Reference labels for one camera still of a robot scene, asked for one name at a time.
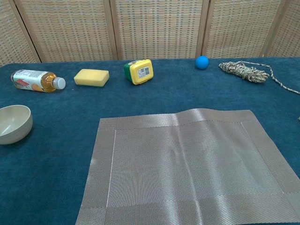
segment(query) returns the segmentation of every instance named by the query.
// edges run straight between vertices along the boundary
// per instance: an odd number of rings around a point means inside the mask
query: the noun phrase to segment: plastic bottle
[[[11,75],[11,80],[16,88],[43,92],[64,89],[66,86],[63,78],[47,71],[21,69]]]

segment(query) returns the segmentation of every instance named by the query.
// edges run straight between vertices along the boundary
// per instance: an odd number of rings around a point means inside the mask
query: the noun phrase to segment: blue tablecloth
[[[73,225],[79,212],[100,118],[176,113],[192,108],[252,110],[287,162],[300,176],[300,95],[270,78],[261,84],[195,60],[153,60],[154,78],[135,86],[125,79],[128,61],[10,64],[0,68],[0,108],[26,105],[33,115],[30,134],[0,145],[0,224]],[[286,86],[300,90],[300,58],[245,59],[268,64]],[[82,68],[109,70],[104,88],[76,86]],[[65,78],[53,93],[16,89],[19,69],[52,71]]]

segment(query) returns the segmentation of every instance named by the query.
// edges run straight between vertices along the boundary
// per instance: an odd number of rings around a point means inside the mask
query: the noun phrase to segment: beige bowl
[[[0,144],[23,139],[32,128],[32,115],[27,106],[11,105],[0,109]]]

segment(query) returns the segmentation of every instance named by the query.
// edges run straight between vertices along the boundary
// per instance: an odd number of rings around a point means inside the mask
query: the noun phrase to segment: yellow sponge
[[[82,69],[74,77],[77,85],[103,87],[109,78],[107,70]]]

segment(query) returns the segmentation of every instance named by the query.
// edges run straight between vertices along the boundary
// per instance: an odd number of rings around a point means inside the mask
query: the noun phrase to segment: woven screen panel
[[[204,54],[211,58],[258,57],[280,0],[214,2]]]
[[[104,1],[19,1],[42,61],[112,60]]]
[[[8,0],[0,0],[0,67],[38,62]]]
[[[201,0],[114,2],[121,59],[195,57]]]
[[[300,0],[291,0],[268,56],[300,57]]]

